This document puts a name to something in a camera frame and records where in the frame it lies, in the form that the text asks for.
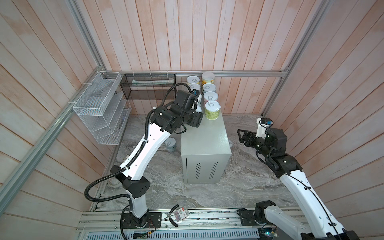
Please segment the green label can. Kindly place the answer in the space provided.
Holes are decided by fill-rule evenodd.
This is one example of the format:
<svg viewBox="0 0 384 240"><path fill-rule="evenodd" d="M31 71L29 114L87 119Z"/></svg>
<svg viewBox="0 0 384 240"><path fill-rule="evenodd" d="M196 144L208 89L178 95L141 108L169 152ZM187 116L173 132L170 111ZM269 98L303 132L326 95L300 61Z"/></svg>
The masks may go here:
<svg viewBox="0 0 384 240"><path fill-rule="evenodd" d="M216 120L219 117L221 105L217 101L208 101L205 103L205 117L208 120Z"/></svg>

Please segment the light pink label can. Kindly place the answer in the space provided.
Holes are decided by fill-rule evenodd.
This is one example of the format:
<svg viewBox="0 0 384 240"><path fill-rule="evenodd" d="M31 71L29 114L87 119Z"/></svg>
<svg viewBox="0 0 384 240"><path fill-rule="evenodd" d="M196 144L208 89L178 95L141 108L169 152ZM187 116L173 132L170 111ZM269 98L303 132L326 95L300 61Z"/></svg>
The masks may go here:
<svg viewBox="0 0 384 240"><path fill-rule="evenodd" d="M217 101L219 98L219 95L216 92L205 92L203 97L204 97L204 102L209 102L209 101Z"/></svg>

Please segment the orange yellow label can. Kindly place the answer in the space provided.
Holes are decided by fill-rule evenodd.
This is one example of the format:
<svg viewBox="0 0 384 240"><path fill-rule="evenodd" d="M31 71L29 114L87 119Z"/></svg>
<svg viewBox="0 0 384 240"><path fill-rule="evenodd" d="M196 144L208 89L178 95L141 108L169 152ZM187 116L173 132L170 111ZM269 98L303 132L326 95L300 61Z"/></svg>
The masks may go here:
<svg viewBox="0 0 384 240"><path fill-rule="evenodd" d="M215 74L212 73L212 72L204 72L202 74L202 85L205 85L205 84L214 84L215 82Z"/></svg>

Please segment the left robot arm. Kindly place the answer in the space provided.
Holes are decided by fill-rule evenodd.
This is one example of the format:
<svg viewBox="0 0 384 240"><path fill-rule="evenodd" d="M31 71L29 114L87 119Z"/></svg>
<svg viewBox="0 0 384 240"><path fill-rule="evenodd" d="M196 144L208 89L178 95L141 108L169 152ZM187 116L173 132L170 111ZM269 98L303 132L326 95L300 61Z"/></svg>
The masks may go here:
<svg viewBox="0 0 384 240"><path fill-rule="evenodd" d="M198 90L177 91L176 98L170 103L161 104L152 109L145 119L144 136L119 166L111 168L111 173L90 183L84 191L87 200L94 203L108 202L119 198L127 198L129 204L124 208L121 219L128 217L136 228L149 226L149 209L146 203L146 192L151 183L144 177L144 172L159 149L171 134L186 125L200 126L203 113L198 112L200 92ZM124 194L106 198L95 198L90 189L110 178L116 178L125 189Z"/></svg>

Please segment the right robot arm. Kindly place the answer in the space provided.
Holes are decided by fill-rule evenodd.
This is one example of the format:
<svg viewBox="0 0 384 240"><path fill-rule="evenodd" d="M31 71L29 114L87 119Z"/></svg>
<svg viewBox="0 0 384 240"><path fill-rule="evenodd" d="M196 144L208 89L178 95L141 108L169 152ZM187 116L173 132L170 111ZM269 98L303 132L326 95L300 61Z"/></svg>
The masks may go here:
<svg viewBox="0 0 384 240"><path fill-rule="evenodd" d="M287 215L272 201L255 206L255 221L262 226L274 225L294 240L357 240L328 210L309 183L302 166L287 154L287 136L281 129L262 125L257 132L238 130L240 143L255 149L258 159L276 175L290 191L308 226Z"/></svg>

